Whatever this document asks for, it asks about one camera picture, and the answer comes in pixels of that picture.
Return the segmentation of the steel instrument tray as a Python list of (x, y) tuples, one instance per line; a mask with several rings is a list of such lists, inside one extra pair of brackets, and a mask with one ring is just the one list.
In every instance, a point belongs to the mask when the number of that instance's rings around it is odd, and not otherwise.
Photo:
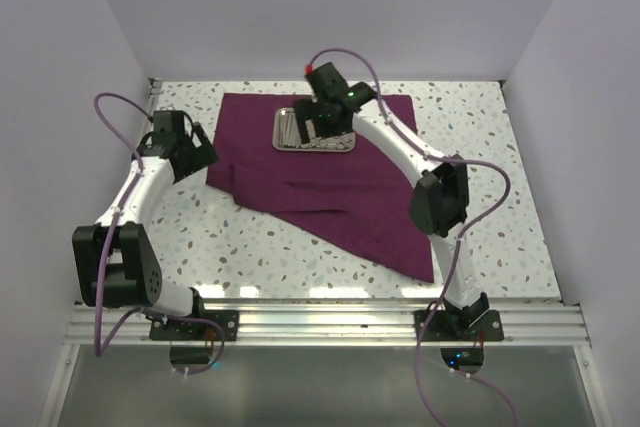
[(310, 142), (302, 143), (295, 112), (292, 107), (277, 110), (274, 118), (272, 145), (278, 151), (304, 153), (347, 153), (356, 146), (354, 133), (320, 138), (312, 137), (313, 128), (309, 127)]

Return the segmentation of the purple cloth wrap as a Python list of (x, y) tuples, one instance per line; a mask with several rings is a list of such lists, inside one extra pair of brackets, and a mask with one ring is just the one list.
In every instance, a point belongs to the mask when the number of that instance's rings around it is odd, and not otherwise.
[(279, 151), (277, 111), (292, 95), (226, 93), (207, 185), (244, 208), (271, 214), (358, 257), (431, 283), (428, 238), (412, 223), (412, 185), (362, 137), (347, 153)]

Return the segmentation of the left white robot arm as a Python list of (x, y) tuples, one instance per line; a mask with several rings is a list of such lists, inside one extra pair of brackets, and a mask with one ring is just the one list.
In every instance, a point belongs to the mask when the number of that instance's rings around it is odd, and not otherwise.
[(113, 203), (93, 224), (76, 228), (72, 247), (81, 297), (97, 308), (140, 307), (173, 316), (185, 339), (208, 326), (193, 288), (163, 276), (147, 230), (164, 194), (209, 167), (218, 156), (200, 123), (180, 110), (156, 111), (152, 128), (131, 157), (128, 176)]

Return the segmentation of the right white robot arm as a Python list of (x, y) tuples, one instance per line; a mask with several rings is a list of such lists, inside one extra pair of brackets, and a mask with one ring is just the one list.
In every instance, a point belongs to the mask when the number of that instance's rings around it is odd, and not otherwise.
[(301, 141), (354, 132), (381, 151), (413, 188), (409, 217), (429, 237), (445, 287), (443, 308), (427, 324), (432, 336), (468, 339), (481, 327), (489, 301), (477, 285), (469, 248), (463, 244), (469, 186), (467, 167), (422, 142), (367, 83), (350, 85), (329, 62), (308, 65), (313, 96), (294, 103)]

